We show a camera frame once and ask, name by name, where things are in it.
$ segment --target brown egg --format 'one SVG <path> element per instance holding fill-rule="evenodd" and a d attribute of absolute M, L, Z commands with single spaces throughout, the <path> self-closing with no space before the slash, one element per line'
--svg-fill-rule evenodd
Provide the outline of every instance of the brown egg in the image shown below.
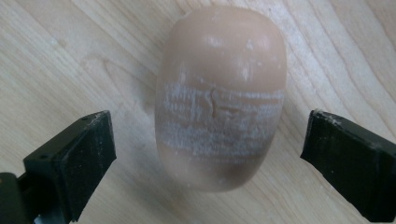
<path fill-rule="evenodd" d="M 181 18 L 157 80 L 155 132 L 167 173 L 207 191 L 246 183 L 271 145 L 285 82 L 283 37 L 262 14 L 205 7 Z"/>

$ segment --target wooden table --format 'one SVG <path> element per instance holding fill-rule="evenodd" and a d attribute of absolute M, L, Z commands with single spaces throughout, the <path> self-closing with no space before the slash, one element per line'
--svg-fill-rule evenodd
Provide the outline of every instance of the wooden table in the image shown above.
<path fill-rule="evenodd" d="M 278 25 L 287 98 L 272 147 L 244 187 L 183 189 L 154 136 L 163 46 L 187 11 L 234 5 Z M 0 2 L 0 171 L 76 119 L 109 109 L 118 159 L 79 223 L 367 223 L 299 158 L 311 109 L 396 139 L 396 2 L 392 0 L 5 0 Z"/>

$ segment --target wood grain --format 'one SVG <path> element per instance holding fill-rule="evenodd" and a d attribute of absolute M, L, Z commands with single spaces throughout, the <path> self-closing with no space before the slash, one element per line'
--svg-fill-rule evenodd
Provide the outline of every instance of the wood grain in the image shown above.
<path fill-rule="evenodd" d="M 183 189 L 163 171 L 154 95 L 163 46 L 183 14 L 248 7 L 285 37 L 288 88 L 260 171 L 225 193 Z M 109 109 L 117 161 L 79 223 L 368 223 L 299 159 L 322 108 L 396 140 L 396 3 L 390 0 L 0 1 L 0 171 L 74 120 Z"/>

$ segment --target light wood surface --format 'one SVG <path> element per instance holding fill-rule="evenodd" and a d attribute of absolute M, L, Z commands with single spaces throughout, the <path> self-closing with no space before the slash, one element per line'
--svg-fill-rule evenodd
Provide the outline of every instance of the light wood surface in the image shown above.
<path fill-rule="evenodd" d="M 183 189 L 155 146 L 163 46 L 187 11 L 248 7 L 283 32 L 287 98 L 272 147 L 244 187 Z M 311 109 L 396 139 L 392 0 L 0 1 L 0 172 L 76 119 L 109 109 L 118 159 L 79 223 L 367 223 L 299 158 Z"/>

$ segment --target black rubber pad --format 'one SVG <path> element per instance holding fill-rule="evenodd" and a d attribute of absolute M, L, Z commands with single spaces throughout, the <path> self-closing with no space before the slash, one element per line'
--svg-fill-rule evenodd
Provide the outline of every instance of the black rubber pad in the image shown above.
<path fill-rule="evenodd" d="M 42 178 L 42 183 L 51 185 L 48 189 L 55 189 L 57 202 L 40 218 L 50 222 L 56 217 L 56 223 L 77 221 L 115 159 L 108 111 L 77 120 L 27 156 L 23 160 L 26 174 Z"/>
<path fill-rule="evenodd" d="M 301 158 L 371 222 L 396 215 L 396 145 L 348 119 L 312 111 Z"/>

